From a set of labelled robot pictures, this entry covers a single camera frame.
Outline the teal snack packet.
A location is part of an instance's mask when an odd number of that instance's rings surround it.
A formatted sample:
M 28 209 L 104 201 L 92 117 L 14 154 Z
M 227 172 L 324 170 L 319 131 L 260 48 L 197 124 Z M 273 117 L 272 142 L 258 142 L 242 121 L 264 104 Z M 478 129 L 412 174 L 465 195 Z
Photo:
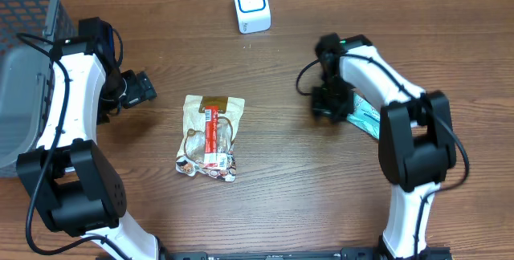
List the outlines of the teal snack packet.
M 353 113 L 347 115 L 347 121 L 378 140 L 380 134 L 379 112 L 358 94 L 353 95 L 353 107 Z

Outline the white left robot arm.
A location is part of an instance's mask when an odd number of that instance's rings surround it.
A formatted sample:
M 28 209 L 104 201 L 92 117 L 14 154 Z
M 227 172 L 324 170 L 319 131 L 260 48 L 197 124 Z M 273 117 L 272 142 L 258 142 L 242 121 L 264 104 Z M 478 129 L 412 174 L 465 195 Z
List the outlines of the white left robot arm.
M 119 32 L 95 17 L 79 22 L 76 37 L 18 38 L 50 61 L 53 92 L 36 148 L 18 156 L 16 170 L 31 201 L 25 234 L 37 254 L 50 256 L 94 242 L 111 259 L 167 259 L 160 239 L 127 210 L 120 175 L 96 143 L 98 124 L 157 93 L 144 72 L 120 69 Z

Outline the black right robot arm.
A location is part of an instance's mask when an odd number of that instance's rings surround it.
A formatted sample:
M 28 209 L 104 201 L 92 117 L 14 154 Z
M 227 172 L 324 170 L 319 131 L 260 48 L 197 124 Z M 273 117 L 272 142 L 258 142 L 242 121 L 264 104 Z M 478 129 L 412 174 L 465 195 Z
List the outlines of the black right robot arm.
M 391 184 L 388 221 L 369 259 L 449 259 L 447 248 L 426 243 L 436 193 L 455 167 L 457 140 L 450 105 L 440 91 L 426 92 L 396 72 L 364 35 L 332 33 L 315 47 L 322 84 L 310 93 L 315 118 L 346 121 L 357 111 L 356 91 L 378 111 L 378 160 Z

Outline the red white snack bar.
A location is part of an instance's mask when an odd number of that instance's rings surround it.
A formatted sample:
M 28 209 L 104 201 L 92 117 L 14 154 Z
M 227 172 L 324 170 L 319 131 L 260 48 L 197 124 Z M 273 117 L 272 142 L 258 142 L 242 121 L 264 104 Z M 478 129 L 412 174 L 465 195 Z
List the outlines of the red white snack bar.
M 226 170 L 227 156 L 218 152 L 218 106 L 205 107 L 205 153 L 204 167 L 207 169 Z

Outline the brown snack bag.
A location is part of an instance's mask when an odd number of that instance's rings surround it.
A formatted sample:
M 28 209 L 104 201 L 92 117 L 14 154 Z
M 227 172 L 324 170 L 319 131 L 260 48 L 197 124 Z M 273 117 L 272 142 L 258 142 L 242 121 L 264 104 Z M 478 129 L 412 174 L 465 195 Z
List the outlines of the brown snack bag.
M 204 167 L 205 107 L 218 106 L 218 152 L 227 156 L 226 170 Z M 229 96 L 188 95 L 183 105 L 183 139 L 177 152 L 176 170 L 190 177 L 198 173 L 214 179 L 233 182 L 236 178 L 234 145 L 245 100 Z

